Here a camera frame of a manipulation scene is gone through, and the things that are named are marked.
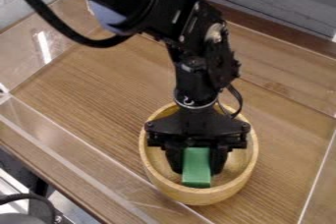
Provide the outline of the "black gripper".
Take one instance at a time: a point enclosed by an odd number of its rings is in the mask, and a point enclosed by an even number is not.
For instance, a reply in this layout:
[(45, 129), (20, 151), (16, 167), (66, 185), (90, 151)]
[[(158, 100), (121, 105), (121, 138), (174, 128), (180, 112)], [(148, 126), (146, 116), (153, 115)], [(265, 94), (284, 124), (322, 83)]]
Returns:
[(150, 120), (144, 130), (146, 144), (165, 149), (165, 157), (174, 173), (182, 173), (184, 150), (169, 148), (209, 147), (210, 173), (217, 175), (226, 161), (228, 151), (246, 147), (250, 125), (221, 114), (213, 107), (201, 111), (178, 109), (170, 115)]

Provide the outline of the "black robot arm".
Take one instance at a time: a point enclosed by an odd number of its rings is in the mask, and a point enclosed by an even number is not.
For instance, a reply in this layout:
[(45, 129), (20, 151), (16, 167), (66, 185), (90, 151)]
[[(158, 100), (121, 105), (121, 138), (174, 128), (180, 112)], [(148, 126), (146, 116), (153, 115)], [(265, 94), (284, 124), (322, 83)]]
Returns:
[(209, 172), (221, 172), (228, 153), (246, 146), (250, 125), (216, 104), (240, 77), (220, 10), (206, 0), (88, 0), (101, 25), (120, 36), (146, 33), (164, 42), (174, 66), (177, 111), (144, 125), (146, 144), (165, 151), (170, 169), (184, 170), (186, 150), (209, 151)]

